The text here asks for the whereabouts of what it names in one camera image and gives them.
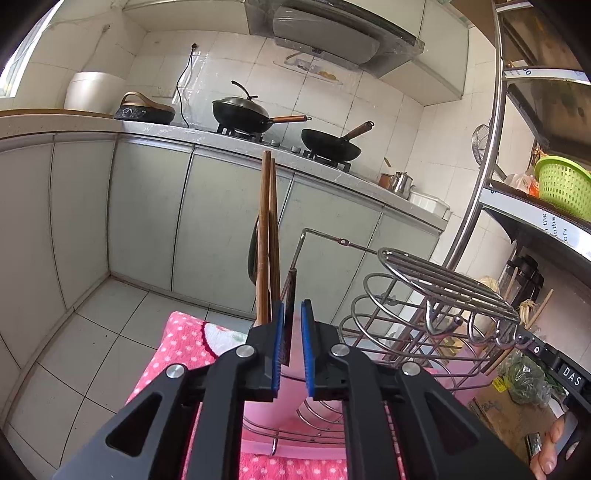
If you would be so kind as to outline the person right hand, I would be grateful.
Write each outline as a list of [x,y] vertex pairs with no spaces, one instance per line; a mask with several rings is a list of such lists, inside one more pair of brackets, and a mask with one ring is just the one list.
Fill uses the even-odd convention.
[[554,422],[543,441],[541,450],[531,459],[530,469],[537,480],[546,480],[557,465],[556,446],[564,433],[565,418],[566,416],[562,415]]

